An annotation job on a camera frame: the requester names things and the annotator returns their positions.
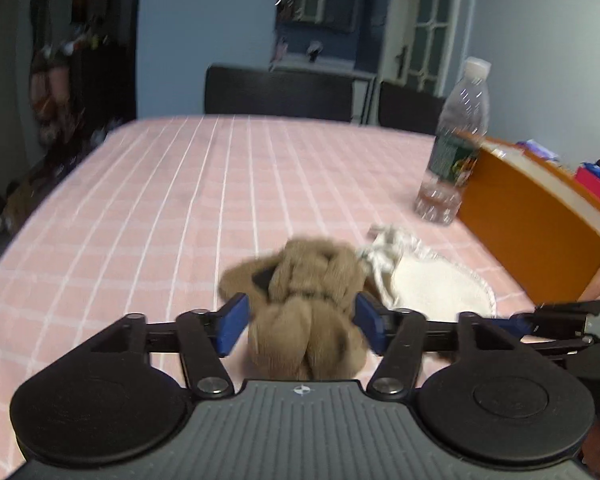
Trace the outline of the brown plush scrunchie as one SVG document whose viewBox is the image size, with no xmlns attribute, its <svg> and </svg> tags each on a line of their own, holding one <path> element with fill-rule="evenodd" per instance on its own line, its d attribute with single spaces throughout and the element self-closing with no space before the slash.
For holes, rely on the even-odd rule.
<svg viewBox="0 0 600 480">
<path fill-rule="evenodd" d="M 350 244 L 296 237 L 225 270 L 219 294 L 249 299 L 248 354 L 260 377 L 343 380 L 366 361 L 367 344 L 353 323 L 365 280 Z"/>
</svg>

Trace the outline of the orange storage box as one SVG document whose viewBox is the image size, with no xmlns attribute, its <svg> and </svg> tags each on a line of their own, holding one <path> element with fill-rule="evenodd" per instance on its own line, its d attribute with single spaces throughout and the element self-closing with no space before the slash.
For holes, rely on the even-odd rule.
<svg viewBox="0 0 600 480">
<path fill-rule="evenodd" d="M 484 140 L 458 218 L 534 304 L 600 297 L 600 200 L 549 162 Z"/>
</svg>

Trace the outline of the pink box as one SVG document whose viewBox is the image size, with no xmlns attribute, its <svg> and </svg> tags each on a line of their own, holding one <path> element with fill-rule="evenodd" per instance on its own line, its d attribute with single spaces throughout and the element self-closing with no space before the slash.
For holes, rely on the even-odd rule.
<svg viewBox="0 0 600 480">
<path fill-rule="evenodd" d="M 600 199 L 600 166 L 592 162 L 584 162 L 578 167 L 574 180 Z"/>
</svg>

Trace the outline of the clear plastic water bottle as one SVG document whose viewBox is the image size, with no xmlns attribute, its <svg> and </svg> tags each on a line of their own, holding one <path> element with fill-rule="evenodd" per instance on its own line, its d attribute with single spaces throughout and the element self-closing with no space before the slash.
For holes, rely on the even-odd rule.
<svg viewBox="0 0 600 480">
<path fill-rule="evenodd" d="M 443 104 L 434 146 L 414 203 L 414 213 L 426 221 L 447 226 L 460 210 L 489 128 L 486 80 L 490 69 L 489 62 L 468 58 L 462 78 Z"/>
</svg>

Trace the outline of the black chair right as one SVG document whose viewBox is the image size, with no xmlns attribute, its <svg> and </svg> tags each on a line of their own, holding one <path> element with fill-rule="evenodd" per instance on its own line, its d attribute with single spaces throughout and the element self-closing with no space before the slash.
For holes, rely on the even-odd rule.
<svg viewBox="0 0 600 480">
<path fill-rule="evenodd" d="M 444 99 L 381 81 L 378 124 L 381 127 L 434 136 Z"/>
</svg>

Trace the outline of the black chair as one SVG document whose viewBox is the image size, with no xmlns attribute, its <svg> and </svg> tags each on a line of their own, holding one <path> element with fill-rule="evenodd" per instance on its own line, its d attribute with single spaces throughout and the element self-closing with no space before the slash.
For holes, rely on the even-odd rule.
<svg viewBox="0 0 600 480">
<path fill-rule="evenodd" d="M 434 136 L 444 99 L 381 81 L 378 124 L 381 127 Z"/>
<path fill-rule="evenodd" d="M 347 76 L 212 65 L 204 80 L 207 115 L 251 115 L 350 122 Z"/>
</svg>

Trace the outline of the black chair left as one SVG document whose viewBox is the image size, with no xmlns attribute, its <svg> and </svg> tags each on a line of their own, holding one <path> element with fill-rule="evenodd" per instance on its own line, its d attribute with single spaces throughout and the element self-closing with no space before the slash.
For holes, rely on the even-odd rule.
<svg viewBox="0 0 600 480">
<path fill-rule="evenodd" d="M 212 65 L 204 80 L 207 115 L 251 115 L 350 122 L 347 76 Z"/>
</svg>

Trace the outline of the white glass-pane door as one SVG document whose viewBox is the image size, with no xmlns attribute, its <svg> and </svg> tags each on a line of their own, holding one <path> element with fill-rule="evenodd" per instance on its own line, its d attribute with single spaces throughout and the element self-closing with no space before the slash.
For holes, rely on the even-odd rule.
<svg viewBox="0 0 600 480">
<path fill-rule="evenodd" d="M 389 0 L 378 68 L 380 81 L 443 96 L 454 79 L 458 31 L 470 0 Z"/>
</svg>

